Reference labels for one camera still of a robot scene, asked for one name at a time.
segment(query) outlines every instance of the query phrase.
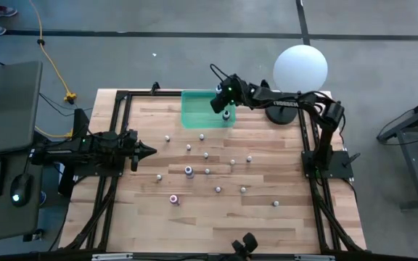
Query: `white ball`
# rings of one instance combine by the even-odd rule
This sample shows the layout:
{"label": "white ball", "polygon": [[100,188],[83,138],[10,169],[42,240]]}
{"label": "white ball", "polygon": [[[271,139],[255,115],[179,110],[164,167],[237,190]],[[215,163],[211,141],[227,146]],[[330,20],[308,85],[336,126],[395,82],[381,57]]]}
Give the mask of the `white ball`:
{"label": "white ball", "polygon": [[324,85],[327,74],[324,55],[307,45],[288,48],[274,65],[274,82],[282,92],[317,91]]}

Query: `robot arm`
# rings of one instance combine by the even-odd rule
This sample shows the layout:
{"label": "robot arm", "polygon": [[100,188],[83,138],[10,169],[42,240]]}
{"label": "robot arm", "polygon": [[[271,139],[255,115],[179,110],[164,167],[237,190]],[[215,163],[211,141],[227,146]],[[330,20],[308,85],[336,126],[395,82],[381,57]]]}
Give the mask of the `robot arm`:
{"label": "robot arm", "polygon": [[134,130],[127,130],[120,135],[108,131],[74,136],[70,140],[35,148],[31,162],[34,165],[61,162],[64,165],[94,165],[102,169],[121,169],[123,159],[129,157],[131,170],[136,171],[141,159],[156,153],[156,149],[138,141],[137,136],[138,132]]}
{"label": "robot arm", "polygon": [[[305,94],[293,94],[271,91],[267,87],[246,83],[237,75],[230,75],[216,89],[216,97],[210,101],[215,113],[220,113],[228,104],[243,105],[251,109],[265,109],[270,106],[303,109],[322,129],[319,145],[313,153],[313,162],[320,170],[327,170],[332,157],[332,135],[343,117],[344,108],[339,102],[311,91]],[[317,111],[317,104],[324,108]]]}

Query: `wooden table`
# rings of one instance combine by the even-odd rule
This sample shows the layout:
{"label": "wooden table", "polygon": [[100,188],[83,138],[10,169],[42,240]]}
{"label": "wooden table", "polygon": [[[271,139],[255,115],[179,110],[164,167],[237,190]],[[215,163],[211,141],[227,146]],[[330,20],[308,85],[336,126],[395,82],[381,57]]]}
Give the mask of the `wooden table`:
{"label": "wooden table", "polygon": [[[116,91],[98,90],[91,131],[108,131]],[[259,243],[256,253],[319,253],[311,191],[300,159],[303,144],[298,118],[280,126],[270,123],[262,109],[238,107],[233,128],[189,130],[181,125],[180,109],[179,97],[133,98],[128,126],[138,131],[146,145],[156,148],[157,154],[143,159],[135,173],[130,171],[130,162],[126,163],[107,251],[231,253],[231,242],[251,232]],[[122,106],[118,128],[123,110]],[[199,140],[201,133],[204,141]],[[166,135],[171,137],[169,143]],[[311,130],[309,136],[314,148]],[[192,145],[190,152],[187,144]],[[334,150],[342,149],[337,132],[332,145]],[[209,154],[207,160],[204,152]],[[251,163],[246,162],[248,155],[253,158]],[[187,165],[195,171],[193,179],[184,174]],[[210,168],[210,175],[204,174],[205,168]],[[159,183],[157,174],[163,176]],[[89,177],[74,188],[61,247],[90,218],[98,180]],[[365,248],[353,191],[342,180],[329,183],[337,219]],[[222,188],[221,193],[214,191],[216,186]],[[247,191],[241,194],[243,186]],[[179,207],[169,203],[171,194],[180,197]],[[273,207],[276,200],[279,206]],[[331,246],[327,221],[324,226]],[[101,229],[102,220],[95,243]]]}

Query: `green container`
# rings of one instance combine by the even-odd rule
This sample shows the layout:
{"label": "green container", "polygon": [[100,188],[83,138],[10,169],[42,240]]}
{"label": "green container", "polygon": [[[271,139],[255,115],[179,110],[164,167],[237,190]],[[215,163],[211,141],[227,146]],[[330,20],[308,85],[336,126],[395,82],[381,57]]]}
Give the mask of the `green container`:
{"label": "green container", "polygon": [[185,128],[230,128],[235,124],[234,105],[227,105],[230,118],[224,120],[222,111],[214,113],[210,100],[216,97],[215,91],[182,91],[181,92],[181,124]]}

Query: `gray floor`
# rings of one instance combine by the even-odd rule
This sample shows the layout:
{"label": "gray floor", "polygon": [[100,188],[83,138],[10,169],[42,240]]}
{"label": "gray floor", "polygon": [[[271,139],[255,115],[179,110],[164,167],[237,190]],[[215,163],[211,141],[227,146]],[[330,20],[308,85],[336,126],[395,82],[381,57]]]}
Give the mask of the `gray floor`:
{"label": "gray floor", "polygon": [[[20,14],[1,24],[36,28],[27,1],[12,3]],[[35,1],[52,30],[159,32],[299,33],[294,0],[114,0]],[[303,0],[310,33],[418,35],[418,0]],[[41,91],[56,101],[65,95],[35,36],[0,37],[0,61],[44,61]],[[277,56],[294,39],[252,38],[90,38],[46,37],[46,50],[56,61],[79,107],[91,107],[98,88],[212,88],[218,83],[209,63],[259,83],[271,80]],[[312,41],[329,63],[323,90],[343,101],[347,117],[346,146],[362,155],[353,163],[359,212],[368,249],[376,253],[418,257],[418,210],[401,212],[398,204],[416,199],[401,150],[381,146],[380,128],[418,104],[418,42]],[[40,101],[37,125],[66,133],[72,118],[47,118],[51,108]],[[51,207],[42,211],[43,243],[0,241],[0,254],[46,251],[65,208],[46,183]]]}

